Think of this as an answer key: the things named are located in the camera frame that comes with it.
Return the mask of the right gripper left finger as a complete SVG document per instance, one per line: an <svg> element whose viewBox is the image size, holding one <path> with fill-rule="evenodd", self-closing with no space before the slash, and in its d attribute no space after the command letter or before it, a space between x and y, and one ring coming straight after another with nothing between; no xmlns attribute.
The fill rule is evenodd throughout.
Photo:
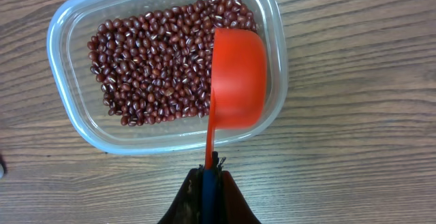
<svg viewBox="0 0 436 224"><path fill-rule="evenodd" d="M199 224L204 168L188 171L169 209L158 224Z"/></svg>

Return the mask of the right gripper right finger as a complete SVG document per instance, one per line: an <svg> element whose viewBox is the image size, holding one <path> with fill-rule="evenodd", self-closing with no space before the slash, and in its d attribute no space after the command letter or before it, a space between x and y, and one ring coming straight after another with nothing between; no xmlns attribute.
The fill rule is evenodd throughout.
<svg viewBox="0 0 436 224"><path fill-rule="evenodd" d="M217 191L215 195L214 223L218 224L260 224L251 211L243 194L240 192L231 173L222 170L218 152L212 152L212 169L217 174Z"/></svg>

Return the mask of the red scoop with blue handle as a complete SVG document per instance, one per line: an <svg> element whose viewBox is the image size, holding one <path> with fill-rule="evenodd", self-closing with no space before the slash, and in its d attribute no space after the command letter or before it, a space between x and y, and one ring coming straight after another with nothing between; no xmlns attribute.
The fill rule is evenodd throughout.
<svg viewBox="0 0 436 224"><path fill-rule="evenodd" d="M262 115L265 96L266 51L260 37L249 30L216 29L202 177L202 223L214 223L217 174L212 169L212 152L215 151L215 132L255 125Z"/></svg>

